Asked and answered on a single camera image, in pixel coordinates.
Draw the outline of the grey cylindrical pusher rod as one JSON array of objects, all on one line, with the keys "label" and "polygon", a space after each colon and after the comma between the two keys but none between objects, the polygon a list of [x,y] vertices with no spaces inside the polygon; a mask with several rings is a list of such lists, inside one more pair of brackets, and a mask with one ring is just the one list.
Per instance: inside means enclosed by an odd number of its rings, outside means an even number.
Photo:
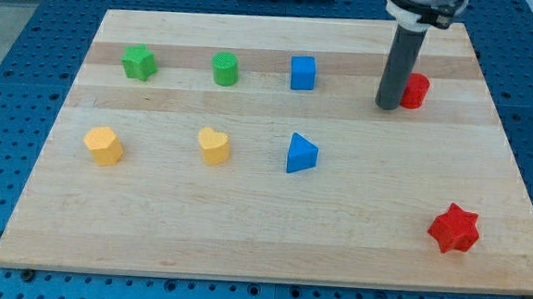
[{"label": "grey cylindrical pusher rod", "polygon": [[397,27],[375,99],[379,108],[392,111],[400,105],[425,38],[425,31]]}]

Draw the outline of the white and black wrist mount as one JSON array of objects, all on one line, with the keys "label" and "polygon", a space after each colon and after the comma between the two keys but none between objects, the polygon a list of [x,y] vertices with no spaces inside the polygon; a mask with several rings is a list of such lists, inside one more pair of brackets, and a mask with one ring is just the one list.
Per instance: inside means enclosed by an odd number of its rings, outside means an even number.
[{"label": "white and black wrist mount", "polygon": [[469,0],[386,0],[386,11],[401,28],[427,31],[449,29],[466,11]]}]

